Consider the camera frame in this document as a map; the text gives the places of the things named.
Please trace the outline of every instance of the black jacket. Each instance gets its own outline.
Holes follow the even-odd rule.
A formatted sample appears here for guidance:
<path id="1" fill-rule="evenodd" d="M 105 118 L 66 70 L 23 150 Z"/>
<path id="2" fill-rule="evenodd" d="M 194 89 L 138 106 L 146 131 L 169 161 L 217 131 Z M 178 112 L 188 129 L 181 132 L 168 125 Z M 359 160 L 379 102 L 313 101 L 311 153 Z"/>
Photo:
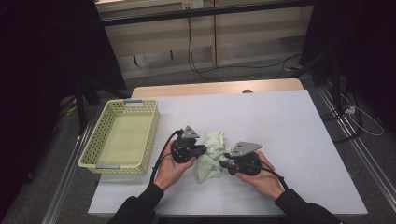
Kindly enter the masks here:
<path id="1" fill-rule="evenodd" d="M 155 217 L 154 207 L 163 197 L 163 191 L 155 184 L 148 185 L 139 197 L 129 197 L 110 220 L 109 224 L 149 224 Z M 293 189 L 283 192 L 275 204 L 290 218 L 291 224 L 318 223 L 340 224 L 337 217 L 325 208 L 306 203 Z"/>

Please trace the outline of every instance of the hand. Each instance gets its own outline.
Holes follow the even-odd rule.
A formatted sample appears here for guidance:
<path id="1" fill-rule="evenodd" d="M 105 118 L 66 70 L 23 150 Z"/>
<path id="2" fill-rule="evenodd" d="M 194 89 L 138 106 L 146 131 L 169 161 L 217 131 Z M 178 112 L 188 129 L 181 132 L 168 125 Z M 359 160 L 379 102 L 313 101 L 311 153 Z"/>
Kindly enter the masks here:
<path id="1" fill-rule="evenodd" d="M 259 156 L 260 161 L 265 162 L 269 168 L 272 170 L 274 169 L 274 166 L 265 158 L 264 154 L 260 151 L 255 151 L 257 155 Z M 264 170 L 261 170 L 258 175 L 244 175 L 241 173 L 236 173 L 236 176 L 241 179 L 242 181 L 249 183 L 252 185 L 260 194 L 262 194 L 264 197 L 270 199 L 271 201 L 275 201 L 277 197 L 279 197 L 280 194 L 283 193 L 282 187 L 280 187 L 279 181 L 277 180 L 276 176 L 273 174 L 270 174 Z"/>
<path id="2" fill-rule="evenodd" d="M 162 157 L 164 156 L 164 158 L 158 168 L 157 177 L 154 180 L 154 184 L 160 187 L 163 191 L 176 184 L 183 173 L 192 167 L 195 162 L 195 157 L 193 157 L 186 163 L 177 163 L 170 154 L 172 143 L 173 141 L 166 146 L 166 149 L 162 154 Z"/>

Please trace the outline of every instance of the crumpled cloth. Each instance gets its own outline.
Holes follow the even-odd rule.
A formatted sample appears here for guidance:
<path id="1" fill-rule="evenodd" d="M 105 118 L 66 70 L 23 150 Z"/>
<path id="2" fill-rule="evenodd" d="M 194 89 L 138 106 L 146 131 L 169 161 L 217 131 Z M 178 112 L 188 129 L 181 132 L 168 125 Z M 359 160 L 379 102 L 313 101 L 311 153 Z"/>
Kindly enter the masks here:
<path id="1" fill-rule="evenodd" d="M 230 152 L 230 147 L 224 146 L 223 132 L 207 132 L 205 146 L 206 153 L 198 158 L 195 166 L 195 175 L 202 183 L 210 178 L 221 177 L 221 166 L 219 161 L 227 160 L 224 153 Z"/>

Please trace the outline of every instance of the wire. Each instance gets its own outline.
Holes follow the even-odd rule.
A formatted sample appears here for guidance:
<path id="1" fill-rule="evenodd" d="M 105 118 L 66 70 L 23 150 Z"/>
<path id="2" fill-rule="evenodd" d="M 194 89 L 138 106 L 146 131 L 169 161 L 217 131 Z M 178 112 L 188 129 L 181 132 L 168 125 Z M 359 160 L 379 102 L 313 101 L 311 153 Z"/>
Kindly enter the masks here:
<path id="1" fill-rule="evenodd" d="M 193 53 L 192 53 L 192 39 L 191 39 L 191 33 L 192 33 L 192 29 L 191 29 L 191 18 L 188 18 L 188 22 L 189 22 L 189 66 L 190 69 L 195 72 L 196 74 L 198 74 L 198 76 L 205 78 L 205 79 L 210 79 L 210 80 L 214 80 L 214 81 L 219 81 L 222 82 L 222 80 L 219 80 L 217 78 L 212 78 L 212 77 L 204 77 L 195 67 L 195 62 L 194 62 L 194 57 L 193 57 Z"/>
<path id="2" fill-rule="evenodd" d="M 366 219 L 367 223 L 372 224 L 372 222 L 369 220 L 369 218 L 367 216 L 363 216 L 364 219 Z"/>
<path id="3" fill-rule="evenodd" d="M 174 133 L 172 133 L 172 134 L 169 136 L 168 140 L 166 140 L 166 143 L 165 143 L 165 145 L 163 146 L 163 150 L 161 150 L 160 156 L 158 157 L 157 161 L 155 162 L 154 167 L 152 168 L 152 173 L 151 173 L 151 177 L 150 177 L 150 180 L 149 180 L 149 183 L 150 183 L 150 184 L 154 182 L 155 175 L 157 174 L 158 168 L 160 167 L 160 164 L 161 164 L 161 162 L 163 161 L 163 158 L 165 158 L 166 156 L 169 155 L 169 154 L 167 154 L 167 155 L 165 155 L 164 157 L 162 157 L 163 152 L 165 151 L 165 149 L 166 149 L 166 147 L 168 146 L 169 142 L 170 142 L 171 139 L 175 136 L 175 134 L 180 134 L 180 133 L 182 133 L 182 132 L 183 132 L 183 130 L 175 131 Z"/>
<path id="4" fill-rule="evenodd" d="M 355 92 L 354 92 L 353 90 L 349 90 L 349 91 L 352 92 L 354 101 L 356 102 L 357 107 L 359 107 L 358 99 L 357 99 L 357 97 L 356 97 Z M 328 113 L 328 114 L 325 114 L 325 115 L 323 115 L 323 116 L 328 117 L 331 113 L 334 113 L 334 114 L 335 114 L 336 111 L 337 111 L 337 109 L 334 109 L 332 112 L 330 112 L 330 113 Z M 340 119 L 341 116 L 342 116 L 344 113 L 345 113 L 345 110 L 342 111 L 342 114 L 338 114 L 338 115 L 335 114 L 335 116 L 334 116 L 333 118 L 330 118 L 330 119 L 322 119 L 322 120 L 323 120 L 323 121 L 327 121 L 327 120 L 331 120 L 331 119 Z M 358 127 L 359 127 L 359 126 L 362 127 L 361 112 L 358 110 L 358 113 L 356 113 L 355 115 L 356 115 L 356 117 L 358 118 Z M 352 135 L 350 135 L 349 137 L 344 138 L 344 139 L 339 139 L 339 140 L 333 140 L 332 142 L 335 143 L 335 144 L 337 144 L 337 143 L 343 143 L 343 142 L 348 141 L 348 140 L 351 140 L 351 139 L 353 139 L 353 138 L 355 138 L 355 137 L 357 137 L 357 136 L 359 136 L 359 135 L 361 134 L 361 128 L 359 128 L 357 131 L 355 131 L 355 129 L 352 129 L 352 130 L 354 131 L 354 133 L 353 133 Z"/>
<path id="5" fill-rule="evenodd" d="M 347 110 L 347 107 L 345 107 L 345 109 L 343 109 L 343 110 L 341 111 L 341 113 L 335 113 L 335 112 L 337 112 L 338 110 L 337 110 L 337 109 L 334 109 L 334 110 L 332 110 L 332 112 L 329 112 L 326 116 L 324 116 L 324 118 L 322 118 L 322 121 L 323 121 L 323 122 L 326 122 L 326 121 L 329 121 L 329 120 L 332 120 L 332 119 L 339 119 L 339 118 L 341 118 L 341 116 L 343 116 L 343 115 L 345 114 L 346 110 Z"/>
<path id="6" fill-rule="evenodd" d="M 300 54 L 299 54 L 299 53 L 298 53 L 298 54 L 294 54 L 293 56 L 290 56 L 289 58 L 285 59 L 285 60 L 283 61 L 283 63 L 282 63 L 282 70 L 280 70 L 280 72 L 279 72 L 276 76 L 274 76 L 272 79 L 276 79 L 277 77 L 279 77 L 280 75 L 282 75 L 283 71 L 285 70 L 285 63 L 286 63 L 288 60 L 294 58 L 294 57 L 297 56 L 297 55 L 300 55 Z"/>
<path id="7" fill-rule="evenodd" d="M 275 77 L 272 78 L 272 79 L 275 79 L 275 78 L 279 77 L 279 76 L 283 73 L 283 70 L 285 69 L 285 63 L 286 63 L 288 60 L 290 60 L 290 59 L 292 59 L 292 58 L 294 58 L 294 57 L 296 57 L 296 56 L 301 55 L 301 53 L 294 54 L 294 55 L 290 56 L 289 58 L 287 58 L 287 59 L 285 59 L 285 60 L 282 60 L 281 62 L 273 63 L 273 64 L 268 64 L 268 65 L 263 65 L 263 66 L 227 65 L 227 66 L 213 67 L 213 68 L 209 68 L 209 69 L 206 69 L 206 70 L 203 70 L 203 71 L 199 71 L 199 70 L 195 67 L 194 57 L 193 57 L 193 53 L 192 53 L 192 37 L 191 37 L 192 28 L 191 28 L 191 18 L 188 18 L 188 23 L 189 23 L 189 56 L 188 56 L 188 59 L 189 59 L 189 66 L 190 66 L 190 69 L 191 69 L 193 72 L 195 72 L 195 73 L 198 74 L 200 77 L 205 78 L 205 79 L 211 79 L 211 80 L 223 82 L 223 80 L 219 80 L 219 79 L 217 79 L 217 78 L 212 78 L 212 77 L 204 77 L 204 76 L 202 75 L 202 73 L 207 73 L 207 72 L 210 72 L 210 71 L 213 71 L 213 70 L 217 70 L 217 69 L 222 69 L 222 68 L 253 68 L 253 69 L 260 69 L 260 68 L 268 68 L 268 67 L 273 67 L 273 66 L 277 66 L 277 65 L 283 64 L 282 70 L 280 71 L 280 73 L 277 74 Z"/>
<path id="8" fill-rule="evenodd" d="M 325 121 L 325 119 L 326 119 L 327 117 L 329 117 L 331 114 L 335 113 L 336 111 L 337 111 L 337 110 L 334 109 L 334 110 L 330 111 L 329 113 L 326 113 L 326 114 L 324 114 L 324 115 L 320 115 L 320 118 L 321 118 L 323 121 Z"/>
<path id="9" fill-rule="evenodd" d="M 341 94 L 342 97 L 344 97 L 344 99 L 346 99 L 346 101 L 348 101 L 351 105 L 353 105 L 345 96 L 344 94 Z M 358 109 L 362 114 L 364 114 L 365 116 L 367 116 L 369 119 L 371 119 L 376 125 L 378 125 L 378 127 L 381 129 L 381 133 L 370 133 L 369 131 L 367 131 L 366 129 L 364 129 L 362 127 L 362 125 L 359 125 L 353 118 L 352 116 L 349 114 L 350 119 L 352 120 L 352 122 L 354 122 L 360 129 L 362 129 L 363 131 L 365 131 L 366 133 L 373 135 L 373 136 L 380 136 L 384 133 L 384 129 L 382 128 L 382 126 L 376 122 L 375 119 L 373 119 L 370 115 L 368 115 L 367 113 L 365 113 L 364 111 L 362 111 L 360 108 L 358 108 L 356 105 L 355 106 L 356 109 Z"/>
<path id="10" fill-rule="evenodd" d="M 273 169 L 271 169 L 270 166 L 267 165 L 268 168 L 269 168 L 269 169 L 267 169 L 267 168 L 264 168 L 264 167 L 261 167 L 261 166 L 256 166 L 256 165 L 252 165 L 252 164 L 244 164 L 244 165 L 249 166 L 249 167 L 253 167 L 253 168 L 256 168 L 256 169 L 261 169 L 261 170 L 264 170 L 264 171 L 274 175 L 279 180 L 279 182 L 282 185 L 284 190 L 288 190 L 289 189 L 288 185 L 285 182 L 285 177 L 277 174 Z"/>
<path id="11" fill-rule="evenodd" d="M 301 17 L 301 23 L 303 24 L 303 35 L 305 35 L 305 21 L 304 21 L 304 17 L 303 17 L 303 9 L 304 9 L 304 7 L 301 7 L 300 17 Z"/>

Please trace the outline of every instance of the person's left hand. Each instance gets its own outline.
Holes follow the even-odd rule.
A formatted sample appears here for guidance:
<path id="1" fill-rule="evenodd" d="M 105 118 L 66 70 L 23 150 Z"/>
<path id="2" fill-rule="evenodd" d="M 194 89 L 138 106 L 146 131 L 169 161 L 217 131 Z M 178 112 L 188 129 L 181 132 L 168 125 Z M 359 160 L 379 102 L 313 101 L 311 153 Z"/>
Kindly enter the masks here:
<path id="1" fill-rule="evenodd" d="M 193 157 L 186 163 L 177 163 L 170 154 L 172 143 L 173 141 L 166 146 L 166 149 L 162 154 L 162 157 L 165 156 L 165 158 L 163 158 L 163 161 L 158 168 L 157 177 L 154 180 L 154 184 L 160 187 L 163 191 L 176 184 L 183 173 L 192 167 L 195 162 L 195 157 Z"/>

